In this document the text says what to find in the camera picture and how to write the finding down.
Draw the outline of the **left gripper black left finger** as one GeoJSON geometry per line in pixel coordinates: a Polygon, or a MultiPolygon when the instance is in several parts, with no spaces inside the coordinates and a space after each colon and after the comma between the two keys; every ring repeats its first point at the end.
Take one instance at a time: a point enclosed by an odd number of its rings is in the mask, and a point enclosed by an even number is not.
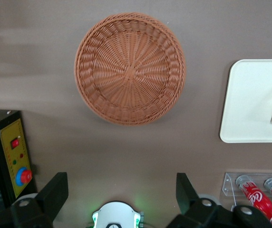
{"type": "Polygon", "coordinates": [[[11,207],[15,228],[52,228],[68,198],[68,175],[58,172],[33,198],[18,200],[11,207]]]}

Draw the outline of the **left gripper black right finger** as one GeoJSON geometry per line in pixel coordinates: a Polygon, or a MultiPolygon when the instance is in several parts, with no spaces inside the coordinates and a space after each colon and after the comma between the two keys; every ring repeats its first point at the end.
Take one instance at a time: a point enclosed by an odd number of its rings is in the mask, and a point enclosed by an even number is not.
{"type": "Polygon", "coordinates": [[[176,175],[176,201],[180,214],[168,228],[211,228],[217,217],[218,205],[209,198],[200,198],[185,173],[176,175]]]}

